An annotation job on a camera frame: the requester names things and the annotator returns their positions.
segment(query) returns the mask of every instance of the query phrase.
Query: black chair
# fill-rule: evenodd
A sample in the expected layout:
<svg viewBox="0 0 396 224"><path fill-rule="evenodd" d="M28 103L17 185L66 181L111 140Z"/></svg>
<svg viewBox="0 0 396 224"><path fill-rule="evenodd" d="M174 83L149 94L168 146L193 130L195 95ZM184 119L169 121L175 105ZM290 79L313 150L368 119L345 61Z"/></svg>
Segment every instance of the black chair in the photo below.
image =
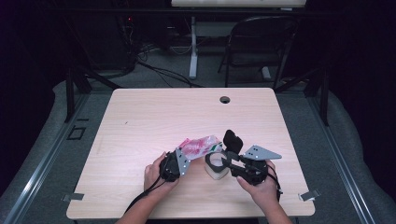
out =
<svg viewBox="0 0 396 224"><path fill-rule="evenodd" d="M292 17L251 17L238 22L231 31L218 70L219 73L226 64L225 87L229 84L230 66L258 67L260 71L264 66L276 66L276 77L272 80L275 88L286 46L292 40L297 24L297 20Z"/></svg>

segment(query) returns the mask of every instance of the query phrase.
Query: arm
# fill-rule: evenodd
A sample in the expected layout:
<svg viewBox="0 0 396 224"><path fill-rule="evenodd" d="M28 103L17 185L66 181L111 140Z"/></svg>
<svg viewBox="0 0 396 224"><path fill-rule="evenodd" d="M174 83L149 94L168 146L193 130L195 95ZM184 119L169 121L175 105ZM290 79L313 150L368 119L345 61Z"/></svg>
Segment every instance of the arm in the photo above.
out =
<svg viewBox="0 0 396 224"><path fill-rule="evenodd" d="M275 169L271 161L267 161L267 164ZM275 176L272 169L268 169L268 173ZM269 223L291 223L282 206L277 201L276 182L272 178L267 177L264 182L257 186L250 185L241 176L238 176L236 179L239 185L251 195L254 203L264 212Z"/></svg>
<svg viewBox="0 0 396 224"><path fill-rule="evenodd" d="M148 189L155 180L160 175L160 163L165 158L165 153L161 155L155 162L148 165L145 170L145 184L144 190ZM161 179L157 185L161 185L164 182ZM178 179L175 182L165 182L163 185L153 190L148 194L148 196L137 201L134 206L132 206L127 213L125 213L122 218L117 222L122 223L134 223L134 224L144 224L149 218L152 210L155 208L157 203L161 201L178 183Z"/></svg>

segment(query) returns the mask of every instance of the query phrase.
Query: table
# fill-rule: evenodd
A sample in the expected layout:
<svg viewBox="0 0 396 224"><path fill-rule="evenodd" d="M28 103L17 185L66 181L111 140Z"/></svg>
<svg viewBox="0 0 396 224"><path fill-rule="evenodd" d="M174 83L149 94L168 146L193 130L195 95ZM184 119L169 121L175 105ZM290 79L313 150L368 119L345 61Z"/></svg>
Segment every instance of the table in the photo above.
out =
<svg viewBox="0 0 396 224"><path fill-rule="evenodd" d="M220 97L229 97L224 104ZM244 141L241 153L256 144L280 155L274 161L288 216L311 216L312 202L288 129L271 89L119 89L113 92L92 149L67 209L71 219L119 218L143 191L144 169L185 138L233 130ZM260 208L228 173L221 180L205 171L204 158L191 162L177 187L150 218L262 217Z"/></svg>
<svg viewBox="0 0 396 224"><path fill-rule="evenodd" d="M306 0L172 0L172 7L267 7L290 10L294 7L304 7L305 2ZM198 54L196 26L195 17L191 17L191 63L189 73L191 79L196 79L197 77ZM231 32L231 29L232 26L229 26L228 34Z"/></svg>

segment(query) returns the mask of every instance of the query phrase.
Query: person's right hand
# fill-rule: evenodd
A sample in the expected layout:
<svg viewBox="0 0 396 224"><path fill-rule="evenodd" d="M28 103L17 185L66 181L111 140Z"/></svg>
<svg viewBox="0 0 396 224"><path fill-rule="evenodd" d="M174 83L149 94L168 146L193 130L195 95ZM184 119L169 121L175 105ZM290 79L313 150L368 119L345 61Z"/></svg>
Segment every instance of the person's right hand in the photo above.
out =
<svg viewBox="0 0 396 224"><path fill-rule="evenodd" d="M275 170L275 165L271 161L266 162L267 165L271 166ZM268 173L276 177L273 169L268 168ZM257 204L264 213L271 205L278 204L276 197L276 182L273 178L267 176L264 182L256 186L250 185L241 176L238 176L236 179L238 180L239 185L251 195L254 203Z"/></svg>
<svg viewBox="0 0 396 224"><path fill-rule="evenodd" d="M151 185L155 183L158 176L160 176L160 164L161 161L165 158L166 153L164 152L157 160L154 161L151 165L146 166L145 169L145 183L144 190L148 189ZM177 179L175 182L166 182L161 178L161 181L157 183L154 188L157 189L151 191L148 197L153 198L156 202L159 202L162 198L164 198L177 184Z"/></svg>

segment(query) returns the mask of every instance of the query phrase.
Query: plastic bag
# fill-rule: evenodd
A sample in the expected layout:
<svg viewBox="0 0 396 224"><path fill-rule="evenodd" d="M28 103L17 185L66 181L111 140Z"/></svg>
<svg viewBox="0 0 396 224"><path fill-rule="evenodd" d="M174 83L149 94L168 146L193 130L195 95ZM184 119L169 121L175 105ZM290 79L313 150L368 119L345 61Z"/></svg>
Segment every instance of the plastic bag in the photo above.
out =
<svg viewBox="0 0 396 224"><path fill-rule="evenodd" d="M221 151L222 143L215 135L210 135L193 140L187 138L179 147L181 147L181 151L187 159L195 160L205 156L207 153Z"/></svg>

